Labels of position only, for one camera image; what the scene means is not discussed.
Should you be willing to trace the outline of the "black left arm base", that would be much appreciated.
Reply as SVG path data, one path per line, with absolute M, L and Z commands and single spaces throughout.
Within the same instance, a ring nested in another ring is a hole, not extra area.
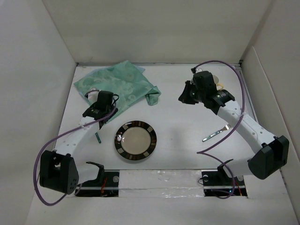
M 105 170 L 100 180 L 87 181 L 76 188 L 77 197 L 118 197 L 119 170 Z

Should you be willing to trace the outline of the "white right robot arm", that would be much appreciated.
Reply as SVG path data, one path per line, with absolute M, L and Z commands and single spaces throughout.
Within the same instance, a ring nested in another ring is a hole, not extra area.
M 237 126 L 237 133 L 254 153 L 252 157 L 239 160 L 231 158 L 220 165 L 217 172 L 219 183 L 226 185 L 234 177 L 244 175 L 254 175 L 264 180 L 286 165 L 289 140 L 285 136 L 275 136 L 243 112 L 230 92 L 217 89 L 212 73 L 198 69 L 192 72 L 193 78 L 185 82 L 179 101 L 190 105 L 203 103 L 228 124 Z

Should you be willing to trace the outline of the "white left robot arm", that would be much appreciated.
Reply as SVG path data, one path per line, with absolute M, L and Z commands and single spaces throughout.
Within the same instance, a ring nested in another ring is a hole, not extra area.
M 77 165 L 75 157 L 118 112 L 118 99 L 119 96 L 110 91 L 98 91 L 96 102 L 82 114 L 79 126 L 64 133 L 65 141 L 53 150 L 42 149 L 37 158 L 40 162 L 40 186 L 69 195 L 78 185 L 87 181 L 94 186 L 104 182 L 104 167 L 101 164 L 88 161 Z

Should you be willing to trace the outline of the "green patterned cloth placemat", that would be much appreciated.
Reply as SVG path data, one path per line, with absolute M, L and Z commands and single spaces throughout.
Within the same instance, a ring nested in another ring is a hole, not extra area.
M 150 106 L 158 103 L 161 92 L 143 75 L 144 71 L 144 68 L 126 60 L 111 67 L 96 69 L 75 82 L 74 86 L 89 105 L 95 102 L 92 98 L 85 97 L 91 90 L 105 90 L 117 94 L 118 112 L 112 117 L 115 119 L 142 98 Z

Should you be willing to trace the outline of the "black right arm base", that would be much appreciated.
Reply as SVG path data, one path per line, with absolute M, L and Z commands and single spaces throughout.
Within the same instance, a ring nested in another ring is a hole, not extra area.
M 225 173 L 219 172 L 217 169 L 201 170 L 201 178 L 198 184 L 203 186 L 204 196 L 214 196 L 218 198 L 227 197 L 229 194 L 233 196 L 247 197 L 246 185 L 243 176 L 234 178 L 235 188 L 233 188 L 232 179 Z

